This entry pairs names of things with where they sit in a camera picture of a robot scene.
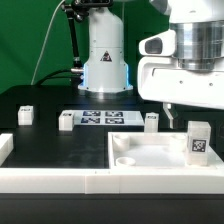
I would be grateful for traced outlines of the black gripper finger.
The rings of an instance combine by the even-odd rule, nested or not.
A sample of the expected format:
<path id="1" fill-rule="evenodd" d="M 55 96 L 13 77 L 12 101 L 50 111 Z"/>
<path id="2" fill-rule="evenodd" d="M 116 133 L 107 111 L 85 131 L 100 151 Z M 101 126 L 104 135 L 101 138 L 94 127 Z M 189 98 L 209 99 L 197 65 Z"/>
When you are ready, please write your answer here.
<path id="1" fill-rule="evenodd" d="M 163 110 L 168 117 L 169 127 L 171 129 L 174 129 L 175 128 L 175 120 L 178 117 L 178 113 L 175 109 L 175 105 L 171 104 L 171 103 L 164 103 L 163 104 Z"/>

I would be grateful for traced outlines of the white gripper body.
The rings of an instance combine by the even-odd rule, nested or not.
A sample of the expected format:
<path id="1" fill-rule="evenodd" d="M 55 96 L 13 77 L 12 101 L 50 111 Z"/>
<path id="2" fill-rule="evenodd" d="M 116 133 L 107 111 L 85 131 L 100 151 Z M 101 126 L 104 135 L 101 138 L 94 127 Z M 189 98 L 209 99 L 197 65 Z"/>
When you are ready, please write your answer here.
<path id="1" fill-rule="evenodd" d="M 143 57 L 138 64 L 139 95 L 144 100 L 224 109 L 224 72 L 179 69 L 168 57 Z"/>

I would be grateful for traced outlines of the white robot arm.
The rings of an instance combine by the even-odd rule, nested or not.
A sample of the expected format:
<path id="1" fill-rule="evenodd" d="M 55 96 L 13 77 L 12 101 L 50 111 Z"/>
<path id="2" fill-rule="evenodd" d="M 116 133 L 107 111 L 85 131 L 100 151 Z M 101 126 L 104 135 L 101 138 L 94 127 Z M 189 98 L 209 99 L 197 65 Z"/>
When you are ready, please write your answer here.
<path id="1" fill-rule="evenodd" d="M 224 0 L 149 0 L 169 28 L 139 42 L 139 95 L 163 104 L 224 110 Z M 130 90 L 123 60 L 123 24 L 106 7 L 93 8 L 90 52 L 79 90 L 102 97 Z"/>

